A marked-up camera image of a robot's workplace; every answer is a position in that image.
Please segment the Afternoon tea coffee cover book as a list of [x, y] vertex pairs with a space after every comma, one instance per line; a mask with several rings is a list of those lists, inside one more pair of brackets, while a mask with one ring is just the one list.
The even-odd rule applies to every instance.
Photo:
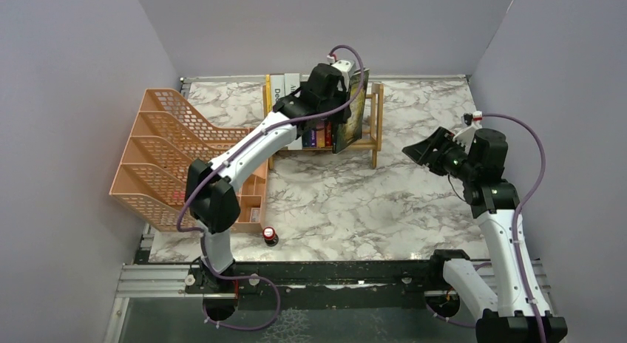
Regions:
[[301, 74], [297, 72], [289, 72], [284, 74], [285, 94], [289, 95], [300, 87]]

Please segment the blue Jane Eyre book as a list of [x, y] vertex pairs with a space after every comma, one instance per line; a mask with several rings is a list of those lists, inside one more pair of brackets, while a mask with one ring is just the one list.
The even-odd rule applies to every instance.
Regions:
[[316, 147], [326, 147], [326, 128], [320, 128], [316, 130]]

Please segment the white Furniture Decorate book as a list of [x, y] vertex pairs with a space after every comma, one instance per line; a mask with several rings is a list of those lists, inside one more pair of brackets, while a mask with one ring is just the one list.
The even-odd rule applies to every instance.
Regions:
[[271, 104], [274, 105], [280, 98], [285, 97], [285, 75], [284, 74], [271, 74], [270, 75], [270, 93]]

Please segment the green Alice Wonderland book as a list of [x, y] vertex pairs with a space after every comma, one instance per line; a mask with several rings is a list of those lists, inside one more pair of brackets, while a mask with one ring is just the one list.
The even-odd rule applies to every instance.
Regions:
[[355, 143], [362, 138], [362, 124], [365, 112], [365, 96], [367, 94], [367, 84], [370, 77], [370, 69], [365, 69], [363, 86], [359, 86], [360, 71], [357, 71], [350, 78], [350, 97], [354, 95], [356, 98], [351, 102], [348, 109], [350, 117], [346, 123], [335, 123], [332, 127], [332, 152], [338, 154], [344, 151], [349, 145]]

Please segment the red 13-Storey Treehouse book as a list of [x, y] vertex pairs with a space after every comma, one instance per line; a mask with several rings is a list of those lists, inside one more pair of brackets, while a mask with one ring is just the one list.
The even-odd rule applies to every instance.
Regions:
[[333, 147], [333, 124], [331, 122], [325, 124], [325, 146]]

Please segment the floral Little Women book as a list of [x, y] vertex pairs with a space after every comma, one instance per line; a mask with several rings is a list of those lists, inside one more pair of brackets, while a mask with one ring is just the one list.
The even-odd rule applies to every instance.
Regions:
[[306, 131], [302, 134], [302, 147], [304, 149], [311, 147], [311, 137], [315, 137], [315, 135], [312, 135], [311, 131]]

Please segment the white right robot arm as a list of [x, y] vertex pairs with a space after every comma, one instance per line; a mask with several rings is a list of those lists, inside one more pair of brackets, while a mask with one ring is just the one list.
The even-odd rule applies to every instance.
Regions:
[[475, 318], [478, 342], [561, 342], [568, 333], [543, 296], [524, 242], [520, 200], [503, 177], [506, 137], [478, 129], [465, 148], [439, 127], [425, 140], [402, 149], [414, 163], [438, 176], [460, 180], [464, 201], [486, 241], [497, 289], [463, 257], [427, 268], [427, 281], [438, 289], [452, 286]]

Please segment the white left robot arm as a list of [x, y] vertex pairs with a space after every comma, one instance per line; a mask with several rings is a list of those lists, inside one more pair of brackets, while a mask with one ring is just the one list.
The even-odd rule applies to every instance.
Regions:
[[209, 162], [196, 159], [190, 164], [181, 213], [195, 219], [191, 230], [202, 235], [204, 281], [213, 291], [224, 291], [232, 282], [230, 228], [241, 213], [237, 192], [243, 183], [270, 156], [323, 120], [345, 122], [355, 98], [350, 80], [357, 76], [362, 87], [364, 73], [363, 65], [353, 61], [318, 64], [307, 81], [276, 99], [253, 132]]

